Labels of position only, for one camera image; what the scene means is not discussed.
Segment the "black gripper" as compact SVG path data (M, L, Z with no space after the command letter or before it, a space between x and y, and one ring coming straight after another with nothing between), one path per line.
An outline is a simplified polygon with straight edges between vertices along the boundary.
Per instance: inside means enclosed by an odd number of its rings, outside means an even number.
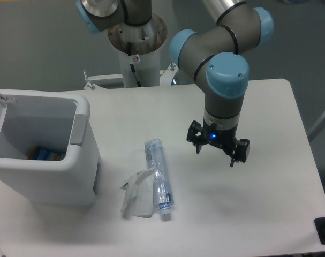
M236 139L236 130L239 121L239 114L231 118L218 118L204 111L203 127L194 120L188 128L186 140L191 142L199 154L203 145L207 144L222 149L230 156L230 167L234 163L245 163L250 150L250 140Z

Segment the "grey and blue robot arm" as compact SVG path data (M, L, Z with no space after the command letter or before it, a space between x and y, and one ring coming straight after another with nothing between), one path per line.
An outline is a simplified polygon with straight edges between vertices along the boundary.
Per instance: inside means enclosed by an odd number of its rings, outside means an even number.
M248 86L249 65L242 53L270 40L274 22L268 11L245 1L204 1L216 26L198 34L178 32L169 55L204 92L203 122L192 122L187 141L197 151L204 145L223 150L232 163L245 162L250 141L236 130ZM77 1L76 7L93 33L107 31L120 56L125 87L160 84L160 49L167 39L164 21L151 1Z

